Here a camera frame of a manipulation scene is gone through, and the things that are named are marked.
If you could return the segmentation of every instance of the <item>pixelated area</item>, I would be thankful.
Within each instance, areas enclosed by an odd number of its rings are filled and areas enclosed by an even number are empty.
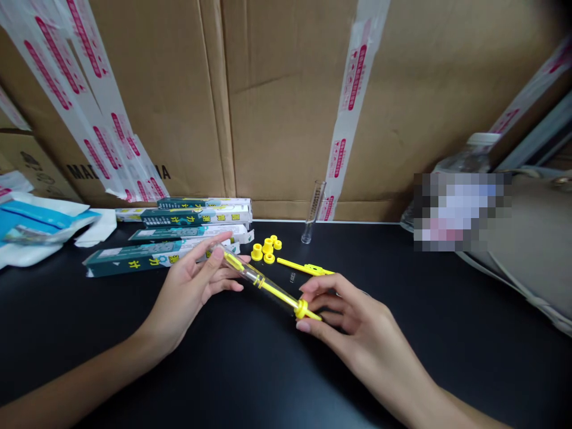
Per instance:
[[[504,173],[415,175],[415,250],[486,251],[495,220],[511,215],[511,182]]]

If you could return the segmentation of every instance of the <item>woman's left hand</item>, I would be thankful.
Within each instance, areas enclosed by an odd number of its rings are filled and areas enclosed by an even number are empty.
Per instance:
[[[206,262],[197,259],[216,243],[229,239],[232,233],[223,232],[198,246],[175,263],[167,274],[157,301],[141,327],[134,333],[158,342],[165,354],[174,351],[199,310],[212,295],[223,290],[240,292],[243,286],[234,278],[238,277],[230,268],[221,268],[221,249],[216,249]],[[245,262],[250,256],[241,256]]]

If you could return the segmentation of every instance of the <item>wrist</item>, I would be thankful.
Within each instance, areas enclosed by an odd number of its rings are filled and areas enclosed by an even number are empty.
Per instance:
[[[143,329],[135,331],[123,343],[132,353],[145,358],[152,366],[157,365],[170,353],[166,341]]]
[[[405,415],[412,429],[443,427],[474,428],[474,423],[444,394],[437,384],[430,391],[420,392],[418,400]]]

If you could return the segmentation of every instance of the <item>stack of boxes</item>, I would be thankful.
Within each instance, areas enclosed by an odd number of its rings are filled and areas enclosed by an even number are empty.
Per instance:
[[[254,240],[249,198],[163,198],[156,209],[117,209],[116,216],[119,222],[142,222],[146,229],[129,240],[150,243],[98,250],[83,263],[88,277],[171,266],[205,238],[225,231],[232,237],[222,244],[234,253]]]

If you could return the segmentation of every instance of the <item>beige bag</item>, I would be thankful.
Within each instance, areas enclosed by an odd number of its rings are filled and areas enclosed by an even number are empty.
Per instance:
[[[518,290],[572,337],[572,170],[544,179],[518,170],[512,213],[487,232],[487,251],[457,252]]]

